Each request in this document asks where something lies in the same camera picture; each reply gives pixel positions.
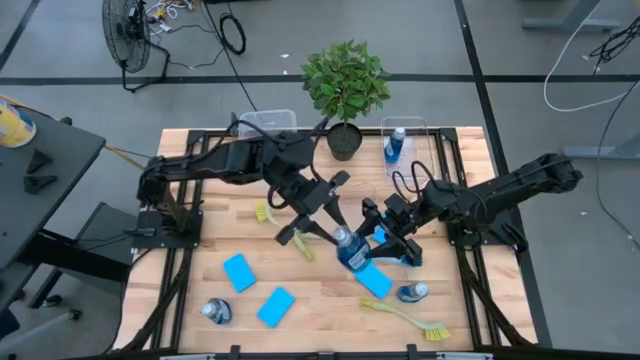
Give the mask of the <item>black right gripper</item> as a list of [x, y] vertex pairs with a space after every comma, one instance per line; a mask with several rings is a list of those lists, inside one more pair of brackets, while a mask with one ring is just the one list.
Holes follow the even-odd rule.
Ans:
[[412, 204], [398, 194], [390, 195], [384, 203], [386, 210], [380, 212], [372, 199], [362, 200], [364, 220], [355, 233], [366, 238], [379, 227], [384, 230], [385, 234], [385, 242], [372, 248], [367, 257], [407, 266], [422, 266], [423, 250], [413, 239], [409, 238], [409, 235], [415, 233], [419, 227]]

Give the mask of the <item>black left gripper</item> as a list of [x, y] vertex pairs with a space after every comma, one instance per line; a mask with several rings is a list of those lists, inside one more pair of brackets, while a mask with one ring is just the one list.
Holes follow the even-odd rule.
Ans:
[[344, 170], [336, 173], [329, 181], [307, 179], [297, 174], [286, 187], [278, 188], [276, 193], [284, 200], [284, 205], [291, 207], [297, 216], [277, 233], [275, 240], [279, 244], [287, 244], [293, 238], [295, 231], [298, 231], [311, 233], [334, 243], [333, 236], [312, 220], [311, 216], [322, 209], [335, 223], [333, 233], [337, 230], [348, 230], [349, 227], [339, 206], [340, 196], [336, 194], [336, 189], [344, 185], [349, 178], [350, 175]]

